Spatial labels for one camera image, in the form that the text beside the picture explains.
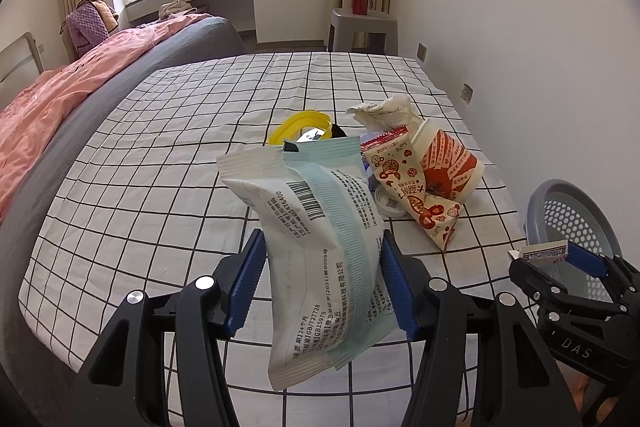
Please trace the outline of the crumpled white paper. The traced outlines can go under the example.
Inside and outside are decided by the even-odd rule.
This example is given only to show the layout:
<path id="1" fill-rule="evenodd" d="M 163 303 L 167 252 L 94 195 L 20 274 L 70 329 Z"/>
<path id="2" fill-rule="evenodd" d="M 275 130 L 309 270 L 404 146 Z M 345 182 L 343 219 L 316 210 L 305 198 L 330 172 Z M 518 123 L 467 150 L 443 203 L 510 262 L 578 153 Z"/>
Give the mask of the crumpled white paper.
<path id="1" fill-rule="evenodd" d="M 406 127 L 414 135 L 424 118 L 406 94 L 394 94 L 380 103 L 361 103 L 346 113 L 370 132 L 387 132 Z"/>

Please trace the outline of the red white paper cup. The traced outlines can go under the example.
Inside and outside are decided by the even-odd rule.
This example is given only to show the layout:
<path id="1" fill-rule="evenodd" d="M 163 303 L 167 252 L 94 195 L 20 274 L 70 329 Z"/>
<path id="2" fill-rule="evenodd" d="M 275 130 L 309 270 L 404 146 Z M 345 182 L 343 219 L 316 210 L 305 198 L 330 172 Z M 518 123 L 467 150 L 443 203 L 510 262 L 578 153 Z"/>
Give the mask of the red white paper cup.
<path id="1" fill-rule="evenodd" d="M 412 137 L 427 193 L 463 204 L 480 184 L 485 165 L 458 139 L 424 120 Z"/>

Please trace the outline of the white plastic lid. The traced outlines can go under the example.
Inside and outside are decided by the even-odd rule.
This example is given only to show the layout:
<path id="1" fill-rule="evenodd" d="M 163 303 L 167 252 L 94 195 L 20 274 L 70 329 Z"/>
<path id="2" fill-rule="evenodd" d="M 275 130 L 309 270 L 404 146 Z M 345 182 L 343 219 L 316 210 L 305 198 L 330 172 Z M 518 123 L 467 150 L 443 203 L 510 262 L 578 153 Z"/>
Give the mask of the white plastic lid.
<path id="1" fill-rule="evenodd" d="M 407 211 L 402 207 L 398 199 L 385 190 L 385 187 L 379 185 L 374 192 L 374 199 L 378 212 L 382 216 L 392 219 L 405 217 Z"/>

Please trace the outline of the red cream snack wrapper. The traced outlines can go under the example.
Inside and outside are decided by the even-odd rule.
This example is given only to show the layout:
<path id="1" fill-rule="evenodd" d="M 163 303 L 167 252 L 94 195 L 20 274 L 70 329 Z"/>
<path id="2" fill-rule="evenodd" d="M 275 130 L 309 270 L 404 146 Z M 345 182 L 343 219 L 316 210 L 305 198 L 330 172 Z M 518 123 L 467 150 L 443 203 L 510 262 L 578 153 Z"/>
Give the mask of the red cream snack wrapper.
<path id="1" fill-rule="evenodd" d="M 400 127 L 361 144 L 361 153 L 378 183 L 441 250 L 446 251 L 459 219 L 460 205 L 426 191 L 426 178 L 409 131 Z"/>

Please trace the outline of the small black object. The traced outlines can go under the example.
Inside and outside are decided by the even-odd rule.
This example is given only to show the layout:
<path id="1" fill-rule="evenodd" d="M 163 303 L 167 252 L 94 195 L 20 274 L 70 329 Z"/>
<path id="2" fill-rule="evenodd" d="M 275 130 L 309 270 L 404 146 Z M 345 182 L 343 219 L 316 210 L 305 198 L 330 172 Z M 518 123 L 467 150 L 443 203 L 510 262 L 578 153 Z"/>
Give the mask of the small black object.
<path id="1" fill-rule="evenodd" d="M 348 134 L 336 123 L 331 124 L 331 139 L 347 138 Z"/>

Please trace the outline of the wall socket near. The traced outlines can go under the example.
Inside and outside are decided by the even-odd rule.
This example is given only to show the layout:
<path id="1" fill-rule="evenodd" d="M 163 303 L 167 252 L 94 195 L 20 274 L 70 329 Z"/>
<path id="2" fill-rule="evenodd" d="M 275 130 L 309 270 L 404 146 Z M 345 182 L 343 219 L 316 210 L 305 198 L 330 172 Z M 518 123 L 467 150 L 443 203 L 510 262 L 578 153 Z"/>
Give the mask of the wall socket near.
<path id="1" fill-rule="evenodd" d="M 471 103 L 473 98 L 473 88 L 469 84 L 465 83 L 462 86 L 460 98 L 465 104 Z"/>

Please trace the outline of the wooden headboard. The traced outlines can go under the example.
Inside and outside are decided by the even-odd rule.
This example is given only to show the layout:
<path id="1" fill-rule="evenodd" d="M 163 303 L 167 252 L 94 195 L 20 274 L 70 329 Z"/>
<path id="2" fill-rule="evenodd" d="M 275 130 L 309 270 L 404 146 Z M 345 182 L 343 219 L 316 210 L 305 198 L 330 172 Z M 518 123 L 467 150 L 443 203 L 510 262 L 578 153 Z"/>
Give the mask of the wooden headboard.
<path id="1" fill-rule="evenodd" d="M 0 53 L 0 108 L 5 109 L 42 73 L 35 39 L 30 32 L 25 32 Z"/>

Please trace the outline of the grey plastic stool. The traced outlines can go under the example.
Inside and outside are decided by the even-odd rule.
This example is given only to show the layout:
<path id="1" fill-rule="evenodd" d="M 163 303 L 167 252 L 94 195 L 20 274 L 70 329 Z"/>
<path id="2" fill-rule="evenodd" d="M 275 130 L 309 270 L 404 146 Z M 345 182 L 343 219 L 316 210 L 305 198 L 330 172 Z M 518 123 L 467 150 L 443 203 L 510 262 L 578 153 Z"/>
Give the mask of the grey plastic stool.
<path id="1" fill-rule="evenodd" d="M 369 11 L 357 15 L 351 9 L 333 9 L 328 49 L 331 52 L 349 52 L 357 32 L 380 34 L 385 37 L 384 53 L 398 54 L 398 21 L 383 12 Z"/>

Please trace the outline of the wall socket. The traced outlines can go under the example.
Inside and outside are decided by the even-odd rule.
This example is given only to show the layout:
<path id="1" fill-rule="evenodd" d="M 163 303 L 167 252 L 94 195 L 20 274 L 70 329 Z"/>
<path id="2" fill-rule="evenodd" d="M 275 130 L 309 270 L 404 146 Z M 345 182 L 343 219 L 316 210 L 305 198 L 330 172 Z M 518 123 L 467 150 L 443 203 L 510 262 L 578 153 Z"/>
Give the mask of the wall socket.
<path id="1" fill-rule="evenodd" d="M 473 98 L 473 88 L 469 84 L 465 83 L 462 86 L 460 98 L 465 104 L 471 103 Z"/>
<path id="2" fill-rule="evenodd" d="M 423 43 L 419 43 L 418 48 L 416 49 L 416 57 L 420 62 L 424 63 L 426 61 L 426 56 L 427 56 L 427 47 L 424 46 Z"/>

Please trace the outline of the purple knitted bag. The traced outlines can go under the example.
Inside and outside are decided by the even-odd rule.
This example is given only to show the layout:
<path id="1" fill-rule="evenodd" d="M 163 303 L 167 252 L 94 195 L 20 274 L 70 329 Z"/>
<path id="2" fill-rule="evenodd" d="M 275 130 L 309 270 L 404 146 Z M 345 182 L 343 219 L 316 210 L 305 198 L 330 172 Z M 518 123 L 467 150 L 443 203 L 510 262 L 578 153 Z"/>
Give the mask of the purple knitted bag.
<path id="1" fill-rule="evenodd" d="M 98 46 L 118 29 L 119 15 L 103 0 L 80 0 L 67 14 L 60 35 L 70 57 L 75 62 Z"/>

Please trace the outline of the small printed packet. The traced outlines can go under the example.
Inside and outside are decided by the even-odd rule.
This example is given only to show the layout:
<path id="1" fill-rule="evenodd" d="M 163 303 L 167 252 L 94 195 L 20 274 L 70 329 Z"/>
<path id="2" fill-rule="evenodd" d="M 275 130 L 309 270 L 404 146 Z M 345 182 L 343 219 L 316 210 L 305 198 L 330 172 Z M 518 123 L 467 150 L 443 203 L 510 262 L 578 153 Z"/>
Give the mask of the small printed packet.
<path id="1" fill-rule="evenodd" d="M 567 258 L 568 242 L 566 239 L 561 239 L 549 243 L 525 245 L 520 249 L 511 249 L 508 255 L 512 260 L 522 259 L 537 267 L 554 265 Z"/>

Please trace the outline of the wall socket far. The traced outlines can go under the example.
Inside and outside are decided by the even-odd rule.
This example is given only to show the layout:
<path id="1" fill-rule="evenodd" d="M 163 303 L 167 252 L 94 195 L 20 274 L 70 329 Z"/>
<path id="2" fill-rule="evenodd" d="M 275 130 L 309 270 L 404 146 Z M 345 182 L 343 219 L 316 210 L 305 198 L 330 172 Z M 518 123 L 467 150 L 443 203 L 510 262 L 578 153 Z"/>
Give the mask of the wall socket far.
<path id="1" fill-rule="evenodd" d="M 426 56 L 427 56 L 427 47 L 424 46 L 423 43 L 419 43 L 418 48 L 416 49 L 416 57 L 420 62 L 424 63 L 426 61 Z"/>

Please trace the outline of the white black grid bedsheet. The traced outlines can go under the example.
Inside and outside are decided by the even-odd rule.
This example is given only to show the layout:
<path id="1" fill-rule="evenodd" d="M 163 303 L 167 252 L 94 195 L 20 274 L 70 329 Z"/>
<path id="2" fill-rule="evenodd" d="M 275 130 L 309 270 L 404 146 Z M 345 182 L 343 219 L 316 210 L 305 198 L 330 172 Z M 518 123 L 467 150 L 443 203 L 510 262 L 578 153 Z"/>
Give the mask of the white black grid bedsheet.
<path id="1" fill-rule="evenodd" d="M 258 218 L 219 178 L 219 156 L 264 145 L 304 109 L 346 133 L 358 103 L 395 94 L 476 150 L 448 96 L 410 58 L 346 53 L 244 55 L 153 72 L 91 132 L 63 172 L 37 231 L 18 302 L 54 361 L 78 369 L 134 289 L 178 291 L 241 250 Z M 244 426 L 396 426 L 423 347 L 392 332 L 342 369 L 291 389 L 268 378 L 270 280 L 236 336 L 221 343 Z"/>

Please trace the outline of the grey bed blanket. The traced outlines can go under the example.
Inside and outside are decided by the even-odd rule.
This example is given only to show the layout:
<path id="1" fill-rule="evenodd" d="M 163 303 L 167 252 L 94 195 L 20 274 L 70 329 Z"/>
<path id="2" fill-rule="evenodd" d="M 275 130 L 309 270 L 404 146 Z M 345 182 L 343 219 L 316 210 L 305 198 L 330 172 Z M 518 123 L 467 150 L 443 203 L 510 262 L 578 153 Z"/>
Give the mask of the grey bed blanket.
<path id="1" fill-rule="evenodd" d="M 1 367 L 26 409 L 43 424 L 52 424 L 60 413 L 74 372 L 27 326 L 18 291 L 64 176 L 106 116 L 152 72 L 245 52 L 240 34 L 223 17 L 206 17 L 180 30 L 73 109 L 15 193 L 1 223 Z"/>

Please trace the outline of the white teal wet-wipes packet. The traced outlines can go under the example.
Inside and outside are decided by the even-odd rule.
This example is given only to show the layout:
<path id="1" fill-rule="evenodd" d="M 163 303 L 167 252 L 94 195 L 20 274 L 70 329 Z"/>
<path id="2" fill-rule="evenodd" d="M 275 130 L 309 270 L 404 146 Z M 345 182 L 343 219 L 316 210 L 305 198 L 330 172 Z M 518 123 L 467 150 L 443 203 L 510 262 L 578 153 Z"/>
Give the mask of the white teal wet-wipes packet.
<path id="1" fill-rule="evenodd" d="M 384 220 L 356 136 L 239 150 L 217 166 L 265 235 L 273 389 L 341 369 L 396 329 L 380 265 Z"/>

